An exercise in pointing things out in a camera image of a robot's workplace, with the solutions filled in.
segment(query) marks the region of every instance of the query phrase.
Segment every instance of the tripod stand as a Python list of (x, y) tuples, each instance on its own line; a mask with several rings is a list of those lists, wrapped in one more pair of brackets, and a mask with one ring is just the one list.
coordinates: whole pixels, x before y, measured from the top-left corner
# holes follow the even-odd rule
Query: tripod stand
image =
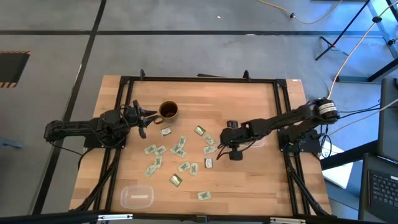
[(328, 40), (326, 40), (326, 38), (321, 36), (321, 39), (324, 40), (327, 44), (328, 44), (328, 48), (326, 50), (324, 50), (315, 60), (319, 60), (324, 54), (326, 54), (329, 50), (337, 50), (343, 54), (345, 54), (346, 56), (348, 56), (348, 54), (340, 49), (338, 49), (336, 47), (337, 42), (340, 40), (340, 38), (344, 35), (344, 33), (347, 31), (347, 29), (350, 27), (350, 25), (355, 21), (355, 19), (359, 16), (359, 14), (363, 11), (363, 9), (368, 5), (370, 0), (367, 0), (365, 2), (365, 4), (362, 6), (362, 8), (358, 11), (358, 13), (353, 17), (353, 19), (349, 22), (349, 24), (344, 28), (344, 30), (341, 32), (341, 34), (337, 37), (337, 39), (331, 43)]

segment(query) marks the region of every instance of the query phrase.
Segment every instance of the electrical cable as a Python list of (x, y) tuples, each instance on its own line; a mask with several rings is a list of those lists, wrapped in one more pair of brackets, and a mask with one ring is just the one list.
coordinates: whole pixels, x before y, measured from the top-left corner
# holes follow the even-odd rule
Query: electrical cable
[(299, 18), (297, 18), (297, 16), (294, 15), (294, 13), (289, 12), (287, 9), (285, 9), (285, 8), (283, 8), (283, 7), (274, 5), (274, 4), (272, 4), (272, 3), (269, 3), (269, 2), (266, 2), (266, 1), (263, 1), (263, 0), (259, 0), (259, 2), (264, 3), (264, 4), (267, 4), (267, 5), (272, 6), (272, 7), (275, 7), (275, 8), (277, 8), (277, 9), (280, 9), (280, 10), (282, 10), (282, 11), (288, 13), (288, 14), (290, 15), (290, 18), (294, 18), (294, 19), (296, 19), (297, 21), (301, 22), (302, 24), (311, 25), (311, 24), (316, 24), (317, 22), (320, 22), (320, 21), (322, 21), (324, 18), (326, 18), (327, 16), (329, 16), (329, 15), (341, 4), (341, 2), (343, 2), (343, 0), (340, 0), (339, 3), (338, 3), (335, 7), (333, 7), (328, 13), (326, 13), (323, 17), (321, 17), (320, 19), (318, 19), (318, 20), (316, 20), (316, 21), (313, 21), (313, 22), (304, 22), (304, 21), (301, 21)]
[(352, 125), (352, 124), (354, 124), (354, 123), (357, 123), (358, 121), (362, 121), (362, 120), (364, 120), (364, 119), (366, 119), (366, 118), (368, 118), (368, 117), (370, 117), (370, 116), (373, 116), (373, 115), (375, 115), (375, 114), (377, 114), (377, 113), (380, 113), (381, 111), (383, 111), (383, 110), (385, 110), (386, 108), (390, 107), (391, 105), (393, 105), (393, 104), (396, 103), (397, 101), (398, 101), (398, 98), (395, 99), (393, 102), (389, 103), (388, 105), (386, 105), (385, 107), (383, 107), (383, 108), (377, 110), (376, 112), (371, 113), (371, 114), (369, 114), (369, 115), (367, 115), (367, 116), (365, 116), (365, 117), (363, 117), (363, 118), (361, 118), (361, 119), (358, 119), (358, 120), (356, 120), (356, 121), (353, 121), (353, 122), (351, 122), (351, 123), (349, 123), (349, 124), (346, 124), (346, 125), (344, 125), (343, 127), (337, 129), (336, 131), (333, 131), (331, 134), (329, 134), (329, 136), (331, 136), (332, 134), (335, 134), (335, 133), (338, 132), (339, 130), (341, 130), (341, 129), (343, 129), (343, 128), (349, 126), (349, 125)]
[[(390, 106), (390, 107), (388, 107), (387, 109), (394, 109), (394, 108), (398, 108), (398, 106)], [(379, 109), (380, 109), (380, 108), (362, 110), (362, 111), (358, 111), (358, 112), (355, 112), (355, 113), (347, 114), (346, 116), (342, 116), (342, 117), (340, 117), (339, 119), (343, 119), (343, 118), (346, 118), (346, 117), (351, 116), (351, 115), (355, 115), (355, 114), (359, 114), (359, 113), (364, 113), (364, 112), (369, 112), (369, 111), (374, 111), (374, 110), (379, 110)]]
[(63, 149), (63, 150), (66, 150), (66, 151), (70, 151), (70, 152), (73, 152), (73, 153), (75, 153), (75, 154), (78, 154), (78, 155), (82, 156), (82, 154), (80, 154), (79, 152), (75, 152), (75, 151), (73, 151), (73, 150), (71, 150), (71, 149), (67, 149), (67, 148), (64, 148), (64, 147), (61, 147), (61, 146), (56, 146), (56, 145), (55, 145), (54, 143), (52, 143), (52, 142), (50, 142), (50, 144), (51, 144), (52, 146), (54, 146), (54, 147), (59, 148), (59, 149)]
[(323, 148), (323, 145), (325, 144), (326, 138), (329, 139), (329, 143), (330, 143), (329, 155), (328, 155), (328, 156), (325, 156), (325, 155), (322, 154), (322, 156), (323, 156), (324, 158), (327, 158), (327, 157), (330, 157), (330, 156), (331, 156), (331, 153), (332, 153), (332, 150), (331, 150), (331, 139), (330, 139), (330, 136), (327, 135), (327, 134), (325, 134), (324, 137), (325, 137), (325, 140), (323, 140), (322, 148)]
[(380, 103), (378, 103), (378, 104), (376, 104), (374, 106), (371, 106), (369, 108), (366, 108), (366, 109), (360, 109), (360, 110), (354, 110), (354, 111), (339, 111), (339, 113), (355, 113), (355, 112), (359, 112), (359, 111), (370, 110), (370, 109), (375, 108), (375, 107), (377, 107), (379, 105), (380, 105)]
[[(390, 7), (392, 7), (393, 5), (397, 4), (398, 1), (393, 2), (391, 5), (389, 5), (385, 10), (383, 10), (380, 15), (378, 15), (377, 17), (381, 17)], [(369, 31), (374, 27), (376, 23), (373, 22), (373, 24), (369, 27), (369, 29), (365, 32), (365, 34), (362, 36), (361, 40), (359, 40), (359, 42), (355, 45), (355, 47), (352, 49), (352, 51), (348, 54), (346, 60), (344, 61), (344, 63), (341, 65), (341, 67), (339, 68), (335, 78), (333, 79), (333, 83), (331, 84), (330, 90), (329, 90), (329, 94), (326, 97), (326, 99), (329, 100), (330, 96), (331, 96), (331, 92), (333, 91), (333, 87), (336, 83), (337, 77), (340, 74), (341, 70), (343, 69), (343, 67), (346, 65), (348, 59), (351, 57), (351, 55), (353, 54), (353, 52), (358, 48), (358, 46), (362, 43), (362, 41), (365, 39), (365, 37), (367, 36), (367, 34), (369, 33)]]
[(225, 154), (228, 154), (228, 152), (222, 153), (223, 150), (225, 149), (226, 145), (220, 143), (220, 144), (217, 146), (217, 148), (219, 149), (220, 147), (223, 147), (223, 148), (222, 148), (222, 149), (220, 150), (220, 152), (218, 153), (216, 160), (218, 160), (221, 156), (223, 156), (223, 155), (225, 155)]
[(87, 149), (87, 151), (86, 151), (85, 153), (83, 153), (83, 155), (80, 156), (79, 162), (77, 163), (77, 169), (80, 168), (80, 163), (81, 163), (81, 160), (83, 159), (83, 157), (84, 157), (87, 153), (89, 153), (91, 150), (93, 150), (93, 149), (95, 149), (95, 148), (89, 148), (89, 149)]
[(321, 147), (323, 147), (323, 145), (324, 145), (324, 143), (326, 141), (326, 135), (328, 134), (328, 131), (329, 131), (329, 124), (326, 125), (325, 135), (322, 137), (322, 140), (321, 140)]

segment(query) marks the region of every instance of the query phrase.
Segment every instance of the black metal frame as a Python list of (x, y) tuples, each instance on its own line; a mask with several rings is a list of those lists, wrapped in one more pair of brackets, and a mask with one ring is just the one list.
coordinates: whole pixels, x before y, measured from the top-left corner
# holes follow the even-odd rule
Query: black metal frame
[[(72, 116), (72, 112), (75, 106), (75, 102), (78, 96), (78, 92), (80, 90), (81, 82), (83, 80), (86, 66), (88, 63), (88, 59), (91, 54), (91, 50), (93, 48), (93, 44), (97, 35), (304, 35), (304, 36), (319, 36), (319, 35), (341, 35), (340, 31), (265, 31), (265, 30), (98, 30), (98, 27), (101, 22), (102, 15), (104, 13), (105, 5), (107, 0), (101, 0), (99, 5), (98, 13), (96, 15), (95, 22), (93, 24), (93, 28), (91, 30), (0, 30), (0, 35), (88, 35), (88, 43), (86, 45), (85, 52), (83, 54), (83, 58), (81, 60), (81, 68), (76, 76), (76, 81), (71, 90), (71, 95), (68, 100), (68, 103), (65, 108), (65, 112), (62, 116), (62, 121), (70, 121)], [(381, 30), (382, 32), (372, 31), (368, 35), (370, 36), (383, 36), (384, 39), (388, 38), (386, 36), (385, 30)], [(344, 35), (363, 35), (363, 31), (346, 31)], [(146, 80), (160, 80), (166, 81), (164, 77), (146, 77)], [(202, 82), (203, 80), (200, 78), (189, 78), (191, 82)], [(250, 79), (250, 82), (260, 83), (261, 81), (257, 79)], [(233, 78), (223, 78), (222, 82), (246, 82), (242, 79), (233, 79)], [(57, 141), (55, 143), (56, 146), (62, 146), (63, 141)], [(45, 203), (45, 198), (47, 196), (47, 192), (49, 191), (49, 187), (52, 181), (52, 177), (55, 171), (55, 167), (57, 165), (58, 158), (60, 156), (60, 149), (58, 147), (52, 148), (52, 153), (50, 156), (50, 160), (47, 166), (46, 173), (44, 175), (43, 181), (40, 186), (39, 193), (37, 195), (36, 203), (32, 209), (33, 215), (38, 215), (42, 212), (42, 208)], [(103, 160), (103, 168), (101, 170), (101, 176), (106, 172), (105, 164), (109, 163), (110, 157), (110, 149), (105, 150), (105, 157)], [(95, 207), (99, 207), (99, 197), (96, 198), (94, 202)]]
[[(388, 5), (391, 5), (390, 0), (386, 0), (386, 2)], [(374, 16), (374, 17), (378, 16), (378, 14), (371, 2), (369, 2), (368, 8), (369, 8), (372, 16)], [(398, 13), (396, 11), (396, 6), (390, 7), (390, 9), (391, 9), (395, 19), (398, 22)], [(387, 64), (386, 66), (382, 67), (379, 71), (377, 71), (375, 74), (371, 75), (370, 77), (354, 77), (354, 76), (340, 75), (337, 77), (337, 80), (336, 80), (337, 82), (380, 84), (381, 80), (384, 77), (386, 77), (388, 74), (390, 74), (391, 72), (393, 72), (395, 69), (398, 68), (398, 52), (395, 49), (395, 47), (392, 44), (390, 44), (392, 42), (391, 37), (388, 34), (388, 32), (386, 31), (386, 29), (384, 28), (382, 22), (378, 22), (376, 24), (377, 24), (377, 27), (379, 28), (379, 30), (381, 31), (383, 39), (384, 39), (384, 41), (386, 41), (386, 44), (387, 44), (388, 48), (390, 49), (392, 56), (395, 59), (392, 62), (390, 62), (389, 64)]]
[(147, 214), (147, 213), (113, 213), (103, 210), (84, 211), (84, 212), (65, 212), (44, 215), (26, 215), (20, 217), (0, 218), (2, 223), (18, 223), (18, 224), (54, 224), (54, 223), (86, 223), (97, 222), (99, 218), (105, 218), (106, 215), (123, 215), (129, 219), (151, 219), (151, 220), (181, 220), (192, 221), (197, 223), (207, 222), (263, 222), (263, 223), (282, 223), (281, 220), (286, 218), (294, 218), (296, 220), (304, 220), (306, 224), (376, 224), (373, 222), (365, 222), (359, 220), (347, 220), (336, 217), (320, 217), (314, 215), (297, 215), (295, 217), (268, 217), (268, 216), (224, 216), (224, 215), (174, 215), (174, 214)]
[(363, 4), (361, 9), (355, 14), (353, 19), (348, 23), (348, 25), (344, 28), (344, 30), (341, 32), (341, 34), (337, 37), (337, 39), (333, 43), (329, 42), (328, 40), (326, 40), (326, 38), (321, 36), (321, 40), (325, 41), (328, 44), (328, 48), (326, 50), (324, 50), (319, 56), (317, 56), (315, 60), (319, 60), (324, 54), (326, 54), (331, 49), (338, 50), (338, 51), (342, 52), (343, 54), (345, 54), (346, 56), (348, 56), (348, 54), (346, 52), (339, 50), (336, 47), (336, 44), (340, 40), (340, 38), (344, 35), (344, 33), (348, 30), (348, 28), (351, 26), (351, 24), (355, 21), (355, 19), (360, 15), (360, 13), (363, 11), (363, 9), (368, 5), (368, 3), (370, 1), (371, 0), (366, 0), (366, 2)]
[[(125, 101), (125, 105), (129, 105), (129, 102), (131, 101), (131, 96), (132, 96), (132, 88), (133, 88), (133, 84), (134, 81), (146, 81), (146, 82), (151, 82), (151, 81), (162, 81), (162, 82), (220, 82), (220, 83), (268, 83), (271, 84), (273, 87), (273, 91), (274, 91), (274, 96), (275, 96), (275, 104), (276, 104), (276, 108), (277, 108), (277, 114), (282, 114), (282, 107), (280, 104), (280, 96), (279, 96), (279, 88), (282, 89), (283, 91), (283, 97), (284, 97), (284, 102), (285, 102), (285, 108), (287, 111), (290, 111), (290, 100), (289, 100), (289, 94), (287, 91), (287, 84), (286, 84), (286, 80), (281, 80), (281, 79), (258, 79), (258, 78), (251, 78), (249, 76), (249, 72), (245, 71), (244, 75), (242, 78), (223, 78), (223, 77), (214, 77), (211, 75), (207, 75), (206, 77), (147, 77), (145, 75), (145, 72), (143, 70), (141, 70), (140, 72), (140, 76), (139, 77), (121, 77), (120, 82), (119, 82), (119, 89), (118, 89), (118, 94), (116, 97), (116, 103), (115, 103), (115, 108), (118, 108), (120, 106), (121, 103), (121, 97), (122, 97), (122, 93), (123, 93), (123, 89), (124, 86), (126, 84), (128, 84), (128, 92), (127, 92), (127, 96), (126, 96), (126, 101)], [(101, 200), (101, 188), (103, 187), (104, 183), (106, 182), (106, 177), (109, 177), (109, 170), (111, 168), (113, 168), (114, 170), (111, 173), (111, 177), (110, 177), (110, 181), (109, 181), (109, 189), (108, 189), (108, 194), (106, 197), (106, 203), (105, 203), (105, 211), (107, 212), (111, 212), (110, 208), (111, 208), (111, 202), (112, 202), (112, 198), (113, 198), (113, 191), (114, 191), (114, 187), (116, 185), (116, 175), (117, 175), (117, 171), (118, 171), (118, 165), (119, 165), (119, 159), (120, 159), (120, 154), (121, 154), (121, 148), (116, 149), (115, 152), (115, 156), (113, 159), (113, 164), (116, 167), (109, 167), (108, 168), (108, 161), (110, 160), (110, 150), (111, 149), (106, 149), (104, 158), (103, 158), (103, 163), (101, 166), (101, 175), (99, 177), (100, 181), (99, 184), (95, 187), (95, 190), (98, 190), (99, 188), (99, 193), (94, 194), (95, 198), (94, 200), (94, 210), (99, 209), (100, 206), (100, 200)], [(303, 176), (303, 170), (302, 170), (302, 165), (301, 165), (301, 160), (300, 157), (297, 156), (298, 154), (295, 154), (295, 166), (296, 166), (296, 170), (298, 173), (298, 176), (300, 177), (300, 179), (304, 182), (304, 176)], [(290, 159), (290, 157), (284, 153), (284, 159), (285, 159), (285, 167), (286, 167), (286, 173), (287, 173), (287, 178), (288, 178), (288, 183), (289, 183), (289, 193), (290, 193), (290, 202), (291, 202), (291, 206), (292, 206), (292, 213), (293, 216), (294, 215), (298, 215), (299, 211), (297, 208), (297, 199), (295, 197), (295, 189), (294, 189), (294, 180), (292, 178), (292, 176), (289, 174), (288, 172), (288, 165), (287, 165), (287, 159)], [(308, 201), (304, 198), (304, 196), (302, 195), (302, 201), (303, 201), (303, 207), (304, 207), (304, 214), (309, 215), (310, 214), (310, 207), (309, 207), (309, 203)], [(79, 210), (81, 210), (81, 208), (84, 208), (83, 210), (88, 209), (88, 207), (90, 206), (90, 204), (83, 204), (79, 207)], [(169, 219), (170, 216), (175, 217), (174, 219), (176, 220), (184, 220), (184, 217), (186, 217), (186, 215), (154, 215), (153, 218), (162, 218), (164, 217), (165, 219)], [(257, 218), (253, 217), (253, 219), (251, 217), (247, 217), (247, 216), (242, 216), (244, 217), (245, 220), (248, 221), (256, 221), (258, 220)]]
[(342, 166), (350, 162), (360, 161), (363, 159), (363, 155), (365, 153), (377, 156), (378, 142), (378, 140), (371, 141), (369, 143), (363, 144), (362, 146), (358, 146), (345, 152), (324, 158), (321, 160), (322, 170)]

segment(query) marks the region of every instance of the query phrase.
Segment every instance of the laptop keyboard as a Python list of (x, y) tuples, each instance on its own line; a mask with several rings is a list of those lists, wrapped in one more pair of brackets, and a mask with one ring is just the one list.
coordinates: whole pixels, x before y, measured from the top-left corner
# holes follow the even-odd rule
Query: laptop keyboard
[(398, 208), (398, 180), (390, 175), (371, 172), (371, 198)]

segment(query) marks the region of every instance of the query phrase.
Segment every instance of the yellow cable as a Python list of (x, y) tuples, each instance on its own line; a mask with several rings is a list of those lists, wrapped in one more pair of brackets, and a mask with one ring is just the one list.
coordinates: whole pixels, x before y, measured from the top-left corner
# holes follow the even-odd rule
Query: yellow cable
[[(271, 4), (271, 3), (263, 1), (263, 0), (259, 0), (259, 2), (267, 4), (267, 5), (272, 6), (272, 7), (275, 7), (277, 9), (283, 10), (283, 11), (285, 11), (286, 13), (288, 13), (290, 15), (292, 14), (291, 12), (289, 12), (287, 9), (285, 9), (283, 7), (276, 6), (274, 4)], [(329, 16), (341, 4), (341, 2), (343, 2), (343, 0), (340, 0), (340, 2), (333, 9), (331, 9), (328, 13), (326, 13), (326, 15), (324, 15), (322, 18), (318, 19), (317, 21), (304, 22), (304, 21), (301, 21), (299, 18), (297, 18), (297, 16), (293, 16), (293, 18), (296, 19), (297, 21), (301, 22), (302, 24), (306, 24), (306, 25), (315, 24), (315, 23), (321, 21), (322, 19), (326, 18), (327, 16)]]
[[(391, 5), (389, 5), (384, 11), (382, 11), (381, 14), (380, 14), (378, 17), (381, 17), (390, 7), (392, 7), (393, 5), (395, 5), (395, 4), (397, 4), (397, 3), (398, 3), (398, 0), (395, 1), (395, 2), (393, 2), (393, 3), (392, 3)], [(366, 35), (369, 33), (369, 31), (373, 28), (373, 26), (374, 26), (375, 24), (376, 24), (376, 23), (373, 22), (373, 24), (369, 27), (369, 29), (368, 29), (368, 30), (365, 32), (365, 34), (362, 36), (361, 40), (355, 45), (355, 47), (352, 49), (352, 51), (348, 54), (346, 60), (344, 61), (344, 63), (343, 63), (342, 66), (340, 67), (340, 69), (338, 70), (338, 72), (337, 72), (337, 74), (336, 74), (336, 76), (335, 76), (335, 79), (333, 80), (333, 83), (331, 84), (330, 91), (329, 91), (329, 94), (328, 94), (328, 96), (327, 96), (327, 99), (328, 99), (328, 100), (329, 100), (329, 98), (330, 98), (330, 96), (331, 96), (331, 92), (333, 91), (333, 87), (334, 87), (334, 85), (335, 85), (335, 83), (336, 83), (337, 77), (338, 77), (338, 75), (340, 74), (341, 70), (342, 70), (343, 67), (346, 65), (348, 59), (351, 57), (351, 55), (352, 55), (353, 52), (356, 50), (356, 48), (360, 45), (360, 43), (362, 43), (362, 41), (365, 39)]]

